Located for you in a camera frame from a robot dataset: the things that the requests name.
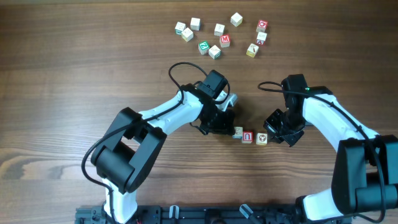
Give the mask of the soccer ball yellow block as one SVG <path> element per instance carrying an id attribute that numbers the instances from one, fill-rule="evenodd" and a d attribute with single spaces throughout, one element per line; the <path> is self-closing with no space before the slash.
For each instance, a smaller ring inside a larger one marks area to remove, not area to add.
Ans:
<path id="1" fill-rule="evenodd" d="M 266 145 L 267 144 L 267 133 L 257 133 L 256 144 L 257 145 Z"/>

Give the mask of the blue letter H block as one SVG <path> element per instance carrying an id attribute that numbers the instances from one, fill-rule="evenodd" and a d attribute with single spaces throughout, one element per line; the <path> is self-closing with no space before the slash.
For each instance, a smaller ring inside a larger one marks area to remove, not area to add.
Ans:
<path id="1" fill-rule="evenodd" d="M 235 133 L 233 134 L 234 139 L 241 139 L 243 137 L 243 127 L 235 126 Z"/>

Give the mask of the red letter U block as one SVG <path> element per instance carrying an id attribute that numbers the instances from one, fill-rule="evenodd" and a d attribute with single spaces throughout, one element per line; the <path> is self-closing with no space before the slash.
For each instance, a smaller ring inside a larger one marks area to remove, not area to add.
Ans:
<path id="1" fill-rule="evenodd" d="M 252 142 L 253 142 L 253 132 L 252 131 L 243 131 L 242 143 L 251 144 Z"/>

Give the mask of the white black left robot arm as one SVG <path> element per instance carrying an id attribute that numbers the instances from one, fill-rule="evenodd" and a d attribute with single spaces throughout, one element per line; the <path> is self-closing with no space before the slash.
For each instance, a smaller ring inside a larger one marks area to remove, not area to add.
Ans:
<path id="1" fill-rule="evenodd" d="M 136 192 L 145 181 L 169 134 L 199 119 L 204 134 L 232 136 L 238 97 L 208 86 L 183 85 L 177 94 L 151 110 L 127 107 L 88 151 L 106 189 L 104 211 L 112 223 L 127 223 L 137 212 Z"/>

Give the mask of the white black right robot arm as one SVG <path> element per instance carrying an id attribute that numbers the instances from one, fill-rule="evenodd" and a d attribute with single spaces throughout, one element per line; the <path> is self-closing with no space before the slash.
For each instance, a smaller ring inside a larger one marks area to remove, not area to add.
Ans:
<path id="1" fill-rule="evenodd" d="M 360 217 L 371 223 L 397 208 L 397 138 L 382 136 L 349 114 L 324 86 L 278 89 L 287 111 L 275 110 L 264 122 L 269 137 L 293 146 L 304 127 L 315 126 L 336 151 L 331 186 L 296 200 L 296 223 L 324 223 Z"/>

